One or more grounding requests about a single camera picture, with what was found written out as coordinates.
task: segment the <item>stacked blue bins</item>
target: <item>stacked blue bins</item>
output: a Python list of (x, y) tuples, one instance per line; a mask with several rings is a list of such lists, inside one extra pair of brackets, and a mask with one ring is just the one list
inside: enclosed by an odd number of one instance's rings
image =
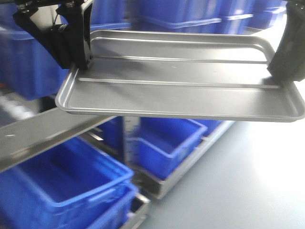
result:
[(57, 93), (65, 75), (56, 61), (12, 15), (16, 5), (0, 5), (0, 62), (2, 81), (28, 100)]
[(191, 119), (141, 118), (136, 163), (166, 179), (200, 144), (207, 128)]
[(214, 33), (221, 0), (140, 0), (142, 31)]
[(98, 128), (101, 130), (100, 137), (104, 143), (121, 153), (123, 150), (122, 117), (113, 118), (99, 125)]
[(130, 27), (124, 21), (126, 0), (96, 0), (91, 15), (91, 30), (118, 30)]
[(217, 25), (216, 33), (243, 34), (252, 15), (254, 0), (223, 1), (219, 17), (222, 22)]
[(132, 175), (74, 138), (1, 173), (0, 209), (16, 229), (83, 229), (119, 205), (119, 227), (136, 192)]
[(249, 27), (258, 29), (272, 27), (283, 18), (285, 12), (286, 7), (281, 0), (256, 0)]
[(125, 194), (86, 229), (118, 229), (127, 220), (131, 201), (137, 193), (137, 188), (128, 184)]

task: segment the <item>blue storage crate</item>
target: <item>blue storage crate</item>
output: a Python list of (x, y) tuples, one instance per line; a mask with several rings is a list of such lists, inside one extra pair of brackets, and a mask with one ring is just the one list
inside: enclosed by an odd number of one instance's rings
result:
[(286, 7), (279, 7), (263, 12), (254, 13), (253, 18), (250, 19), (248, 27), (267, 29), (275, 25), (277, 21), (283, 19), (286, 12)]
[(199, 145), (207, 128), (191, 119), (141, 118), (136, 163), (166, 179)]
[(91, 25), (91, 31), (94, 30), (121, 30), (130, 28), (129, 22), (107, 23), (101, 25)]
[(223, 122), (221, 120), (212, 119), (194, 119), (194, 121), (207, 127), (207, 131), (204, 133), (204, 136), (210, 135)]
[(216, 18), (222, 0), (140, 0), (139, 14), (156, 20), (178, 23)]
[(255, 0), (253, 12), (263, 12), (270, 8), (277, 8), (283, 6), (282, 0)]
[(252, 14), (223, 17), (222, 22), (217, 25), (215, 33), (243, 34), (252, 17)]
[(22, 31), (23, 29), (16, 25), (13, 19), (13, 14), (17, 11), (17, 5), (15, 3), (0, 4), (0, 27)]
[(127, 214), (130, 212), (132, 200), (137, 192), (138, 189), (134, 185), (126, 186), (123, 197), (86, 229), (118, 229), (121, 227), (128, 220)]
[(28, 100), (57, 93), (64, 74), (45, 48), (25, 31), (0, 29), (3, 82)]
[(221, 16), (234, 16), (251, 14), (255, 0), (224, 0), (219, 14)]
[(116, 117), (98, 126), (102, 130), (100, 137), (104, 143), (120, 152), (123, 149), (122, 121), (122, 117)]
[(83, 229), (124, 194), (132, 171), (80, 138), (0, 174), (0, 208), (16, 229)]
[(166, 32), (192, 32), (192, 33), (214, 33), (220, 18), (212, 18), (200, 21), (185, 21), (171, 23), (156, 20), (149, 17), (141, 17), (140, 29), (142, 31), (166, 31)]
[(123, 22), (126, 0), (96, 0), (93, 4), (91, 24)]

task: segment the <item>metal base tray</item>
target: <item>metal base tray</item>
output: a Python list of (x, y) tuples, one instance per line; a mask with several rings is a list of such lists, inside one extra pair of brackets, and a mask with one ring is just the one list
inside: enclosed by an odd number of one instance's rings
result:
[(57, 106), (69, 113), (292, 122), (305, 115), (293, 82), (274, 82), (274, 50), (241, 35), (94, 31), (94, 63), (75, 67)]

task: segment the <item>gray floor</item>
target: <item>gray floor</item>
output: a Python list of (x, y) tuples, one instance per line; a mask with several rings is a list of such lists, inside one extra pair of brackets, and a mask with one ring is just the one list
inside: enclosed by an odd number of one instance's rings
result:
[(305, 229), (305, 120), (235, 123), (140, 229)]

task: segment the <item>silver tray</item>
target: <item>silver tray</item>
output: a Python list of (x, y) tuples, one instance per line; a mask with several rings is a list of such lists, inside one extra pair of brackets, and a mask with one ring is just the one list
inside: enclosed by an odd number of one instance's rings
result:
[(305, 115), (293, 82), (274, 82), (261, 38), (94, 31), (94, 63), (72, 67), (57, 98), (69, 113), (292, 122)]

